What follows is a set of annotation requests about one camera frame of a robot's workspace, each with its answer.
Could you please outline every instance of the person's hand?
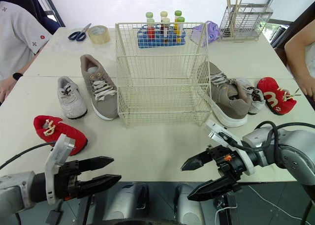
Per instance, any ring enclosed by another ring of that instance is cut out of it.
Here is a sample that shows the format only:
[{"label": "person's hand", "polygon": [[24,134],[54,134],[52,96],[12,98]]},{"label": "person's hand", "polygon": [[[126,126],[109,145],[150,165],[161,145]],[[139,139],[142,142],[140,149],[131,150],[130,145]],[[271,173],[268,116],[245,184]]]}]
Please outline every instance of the person's hand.
[{"label": "person's hand", "polygon": [[7,98],[13,87],[15,86],[16,80],[10,76],[7,79],[0,81],[0,102],[3,103]]},{"label": "person's hand", "polygon": [[295,78],[301,91],[315,100],[315,79],[311,76],[304,76]]}]

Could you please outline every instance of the gray sneaker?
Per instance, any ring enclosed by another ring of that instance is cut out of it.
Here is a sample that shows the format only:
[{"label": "gray sneaker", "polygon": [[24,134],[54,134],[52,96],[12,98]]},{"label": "gray sneaker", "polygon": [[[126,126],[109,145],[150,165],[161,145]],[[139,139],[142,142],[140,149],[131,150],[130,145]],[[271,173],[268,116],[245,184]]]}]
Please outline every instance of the gray sneaker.
[{"label": "gray sneaker", "polygon": [[94,112],[102,119],[113,120],[118,116],[117,87],[103,66],[91,55],[82,55],[80,60]]},{"label": "gray sneaker", "polygon": [[228,79],[210,63],[212,109],[218,120],[227,127],[239,127],[247,122],[252,105],[242,86]]},{"label": "gray sneaker", "polygon": [[67,118],[81,118],[88,112],[88,109],[82,99],[78,85],[75,84],[69,77],[62,76],[58,79],[57,95]]}]

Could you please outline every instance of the person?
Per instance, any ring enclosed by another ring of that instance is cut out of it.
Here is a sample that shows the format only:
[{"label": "person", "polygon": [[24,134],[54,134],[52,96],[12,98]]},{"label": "person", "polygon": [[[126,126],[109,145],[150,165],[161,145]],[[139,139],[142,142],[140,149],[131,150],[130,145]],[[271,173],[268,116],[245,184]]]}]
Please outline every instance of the person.
[{"label": "person", "polygon": [[315,20],[301,29],[284,46],[287,66],[301,91],[315,100]]},{"label": "person", "polygon": [[25,9],[0,1],[0,105],[50,38]]}]

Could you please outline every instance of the wire basket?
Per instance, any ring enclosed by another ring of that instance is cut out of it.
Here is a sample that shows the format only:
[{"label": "wire basket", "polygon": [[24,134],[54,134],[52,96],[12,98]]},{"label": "wire basket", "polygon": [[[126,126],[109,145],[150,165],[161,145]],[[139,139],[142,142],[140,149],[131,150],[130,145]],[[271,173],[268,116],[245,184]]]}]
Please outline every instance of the wire basket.
[{"label": "wire basket", "polygon": [[[170,30],[178,24],[170,23]],[[181,33],[165,35],[155,23],[155,36],[148,39],[144,23],[116,24],[118,114],[128,127],[200,125],[211,113],[206,26],[181,25]],[[140,32],[147,40],[139,40]],[[172,44],[164,45],[165,38]]]},{"label": "wire basket", "polygon": [[226,7],[219,40],[258,40],[273,11],[267,4],[238,4]]}]

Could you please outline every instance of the red children's shoe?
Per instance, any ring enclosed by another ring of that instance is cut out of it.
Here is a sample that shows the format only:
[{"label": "red children's shoe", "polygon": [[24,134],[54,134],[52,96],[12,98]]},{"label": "red children's shoe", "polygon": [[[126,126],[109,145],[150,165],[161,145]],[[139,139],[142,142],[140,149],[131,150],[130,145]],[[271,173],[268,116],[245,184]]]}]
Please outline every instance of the red children's shoe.
[{"label": "red children's shoe", "polygon": [[300,96],[295,94],[299,89],[293,95],[290,95],[289,91],[280,88],[276,80],[271,77],[262,78],[257,87],[261,89],[270,110],[277,115],[290,112],[296,104],[293,96]]},{"label": "red children's shoe", "polygon": [[39,115],[34,118],[36,133],[46,142],[57,141],[62,133],[67,135],[67,137],[75,140],[74,149],[70,156],[76,155],[87,145],[88,140],[79,130],[61,123],[62,120],[62,118]]}]

